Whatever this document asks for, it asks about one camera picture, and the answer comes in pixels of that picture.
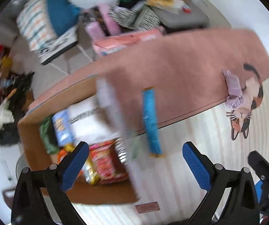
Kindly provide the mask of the pink suitcase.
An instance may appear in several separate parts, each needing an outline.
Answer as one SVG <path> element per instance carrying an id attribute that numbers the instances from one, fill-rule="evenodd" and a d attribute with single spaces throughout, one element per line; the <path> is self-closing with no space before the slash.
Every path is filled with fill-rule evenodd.
<path id="1" fill-rule="evenodd" d="M 83 24 L 92 41 L 122 33 L 121 27 L 109 15 L 109 4 L 99 4 L 83 13 Z"/>

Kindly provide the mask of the blue cartoon tissue pack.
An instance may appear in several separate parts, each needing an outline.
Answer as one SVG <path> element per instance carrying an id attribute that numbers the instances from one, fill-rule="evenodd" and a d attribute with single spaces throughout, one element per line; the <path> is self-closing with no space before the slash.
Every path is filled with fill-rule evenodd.
<path id="1" fill-rule="evenodd" d="M 73 144 L 73 136 L 70 130 L 67 110 L 61 110 L 52 116 L 58 145 L 64 147 L 68 144 Z"/>

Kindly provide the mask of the pink striped table mat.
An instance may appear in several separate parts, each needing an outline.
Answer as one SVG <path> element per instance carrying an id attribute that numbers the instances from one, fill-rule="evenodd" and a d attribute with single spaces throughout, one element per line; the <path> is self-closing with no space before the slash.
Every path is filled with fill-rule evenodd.
<path id="1" fill-rule="evenodd" d="M 264 99 L 252 112 L 249 135 L 231 139 L 225 114 L 228 94 L 223 69 L 241 83 L 253 65 L 263 80 Z M 135 145 L 134 179 L 139 204 L 156 202 L 158 211 L 140 214 L 130 205 L 75 204 L 87 224 L 165 224 L 190 217 L 205 191 L 201 190 L 182 156 L 193 142 L 201 153 L 228 169 L 247 166 L 256 150 L 269 161 L 269 56 L 255 32 L 206 29 L 176 33 L 115 52 L 80 68 L 45 91 L 43 102 L 66 88 L 97 75 L 115 89 Z M 142 91 L 155 89 L 158 134 L 163 156 L 150 155 L 142 117 Z"/>

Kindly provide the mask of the black white patterned bag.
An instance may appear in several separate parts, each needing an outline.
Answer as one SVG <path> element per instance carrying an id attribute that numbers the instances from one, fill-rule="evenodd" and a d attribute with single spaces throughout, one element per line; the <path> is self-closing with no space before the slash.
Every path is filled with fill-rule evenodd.
<path id="1" fill-rule="evenodd" d="M 135 31 L 149 31 L 160 26 L 160 19 L 147 5 L 147 0 L 115 0 L 109 6 L 109 16 L 119 26 Z"/>

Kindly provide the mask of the yellow snack bags on box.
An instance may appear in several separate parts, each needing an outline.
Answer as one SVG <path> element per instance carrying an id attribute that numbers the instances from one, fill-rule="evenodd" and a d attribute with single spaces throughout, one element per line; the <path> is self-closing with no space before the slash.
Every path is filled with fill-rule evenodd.
<path id="1" fill-rule="evenodd" d="M 191 9 L 185 0 L 146 0 L 147 5 L 167 12 L 179 14 L 191 13 Z"/>

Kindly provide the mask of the green snack packet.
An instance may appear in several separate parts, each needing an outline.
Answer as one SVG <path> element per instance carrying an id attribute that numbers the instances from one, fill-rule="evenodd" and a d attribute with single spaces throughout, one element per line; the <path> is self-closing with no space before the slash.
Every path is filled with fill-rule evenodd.
<path id="1" fill-rule="evenodd" d="M 47 116 L 41 122 L 41 125 L 39 127 L 39 133 L 47 154 L 57 154 L 60 149 L 58 146 L 51 115 Z"/>

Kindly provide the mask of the grey cushioned chair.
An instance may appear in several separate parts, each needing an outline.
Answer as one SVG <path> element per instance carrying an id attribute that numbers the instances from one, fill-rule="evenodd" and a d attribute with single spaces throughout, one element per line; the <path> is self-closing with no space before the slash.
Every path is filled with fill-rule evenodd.
<path id="1" fill-rule="evenodd" d="M 153 7 L 152 10 L 158 15 L 161 24 L 171 32 L 208 27 L 210 23 L 208 16 L 191 0 L 184 0 L 184 2 L 190 8 L 188 13 L 184 11 L 170 12 L 157 7 Z"/>

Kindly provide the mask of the blue snack packet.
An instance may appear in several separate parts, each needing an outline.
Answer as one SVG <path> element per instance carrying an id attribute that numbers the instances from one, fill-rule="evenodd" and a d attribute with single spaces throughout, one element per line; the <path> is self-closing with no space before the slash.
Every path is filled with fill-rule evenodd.
<path id="1" fill-rule="evenodd" d="M 142 91 L 142 117 L 149 153 L 155 158 L 162 157 L 163 151 L 158 134 L 155 89 L 153 87 L 145 88 Z"/>

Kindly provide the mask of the white goose plush toy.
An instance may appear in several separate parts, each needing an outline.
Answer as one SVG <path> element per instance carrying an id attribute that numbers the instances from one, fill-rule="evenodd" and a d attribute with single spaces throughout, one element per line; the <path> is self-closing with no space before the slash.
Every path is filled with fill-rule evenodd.
<path id="1" fill-rule="evenodd" d="M 14 123 L 14 116 L 8 107 L 10 104 L 10 98 L 16 93 L 16 90 L 17 89 L 14 88 L 0 104 L 0 130 L 4 124 Z"/>

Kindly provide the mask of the grey round chair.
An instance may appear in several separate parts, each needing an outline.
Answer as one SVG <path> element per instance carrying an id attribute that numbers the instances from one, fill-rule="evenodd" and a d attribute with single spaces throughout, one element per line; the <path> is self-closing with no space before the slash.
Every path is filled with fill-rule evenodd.
<path id="1" fill-rule="evenodd" d="M 28 168 L 28 162 L 24 154 L 22 154 L 19 159 L 17 160 L 16 166 L 15 166 L 15 174 L 16 179 L 19 179 L 19 176 L 24 168 Z"/>

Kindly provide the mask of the lilac towel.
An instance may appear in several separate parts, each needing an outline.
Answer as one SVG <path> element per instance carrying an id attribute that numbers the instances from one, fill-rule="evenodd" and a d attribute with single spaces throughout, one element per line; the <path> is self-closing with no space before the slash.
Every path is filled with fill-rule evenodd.
<path id="1" fill-rule="evenodd" d="M 244 101 L 240 80 L 229 70 L 224 70 L 222 73 L 225 77 L 227 91 L 229 93 L 229 96 L 226 98 L 226 106 L 231 110 L 236 110 L 241 106 Z"/>

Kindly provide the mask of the red snack packet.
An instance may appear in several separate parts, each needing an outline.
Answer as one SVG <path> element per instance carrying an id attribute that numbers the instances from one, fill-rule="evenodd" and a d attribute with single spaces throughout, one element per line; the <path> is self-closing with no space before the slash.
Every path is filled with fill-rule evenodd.
<path id="1" fill-rule="evenodd" d="M 116 138 L 89 146 L 89 156 L 81 174 L 90 185 L 112 184 L 128 179 L 126 151 L 122 140 Z"/>

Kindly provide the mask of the white pillow pack black letters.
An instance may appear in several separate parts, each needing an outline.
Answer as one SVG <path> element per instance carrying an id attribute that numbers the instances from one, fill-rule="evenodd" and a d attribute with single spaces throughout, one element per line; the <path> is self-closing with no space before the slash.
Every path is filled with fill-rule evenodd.
<path id="1" fill-rule="evenodd" d="M 95 95 L 67 108 L 74 144 L 81 141 L 94 144 L 106 141 L 115 133 Z"/>

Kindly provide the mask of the calico cat shaped mat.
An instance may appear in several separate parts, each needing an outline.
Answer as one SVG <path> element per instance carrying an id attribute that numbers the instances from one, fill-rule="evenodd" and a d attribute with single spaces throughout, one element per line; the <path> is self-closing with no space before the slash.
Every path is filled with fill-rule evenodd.
<path id="1" fill-rule="evenodd" d="M 231 123 L 233 141 L 240 133 L 243 134 L 244 139 L 248 138 L 252 111 L 261 105 L 264 97 L 262 80 L 256 68 L 248 63 L 244 63 L 243 68 L 253 73 L 253 76 L 245 80 L 245 87 L 242 88 L 244 101 L 236 110 L 231 110 L 226 106 L 226 116 Z"/>

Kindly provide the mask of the pink flat package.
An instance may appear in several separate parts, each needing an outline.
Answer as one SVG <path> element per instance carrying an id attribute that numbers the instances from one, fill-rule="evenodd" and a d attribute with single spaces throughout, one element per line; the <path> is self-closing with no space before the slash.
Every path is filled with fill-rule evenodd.
<path id="1" fill-rule="evenodd" d="M 118 36 L 110 36 L 103 39 L 98 39 L 93 42 L 92 47 L 96 54 L 103 57 L 129 46 L 159 38 L 163 36 L 164 33 L 165 30 L 160 26 L 149 31 L 124 33 Z"/>

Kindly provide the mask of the white frame chair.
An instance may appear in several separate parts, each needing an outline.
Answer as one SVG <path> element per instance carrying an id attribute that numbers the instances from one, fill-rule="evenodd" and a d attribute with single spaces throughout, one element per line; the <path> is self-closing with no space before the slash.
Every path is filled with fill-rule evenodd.
<path id="1" fill-rule="evenodd" d="M 78 26 L 71 27 L 65 33 L 59 36 L 59 38 L 50 43 L 47 47 L 40 50 L 38 52 L 40 64 L 43 66 L 50 64 L 58 71 L 69 76 L 69 72 L 64 71 L 63 69 L 52 63 L 52 61 L 78 44 L 77 29 Z"/>

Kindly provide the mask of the orange snack packet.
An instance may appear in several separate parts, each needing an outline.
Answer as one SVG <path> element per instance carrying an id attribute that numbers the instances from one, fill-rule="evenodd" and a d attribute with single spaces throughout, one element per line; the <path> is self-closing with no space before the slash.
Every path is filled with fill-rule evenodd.
<path id="1" fill-rule="evenodd" d="M 67 144 L 57 153 L 57 163 L 59 164 L 65 156 L 72 153 L 75 149 L 73 144 Z"/>

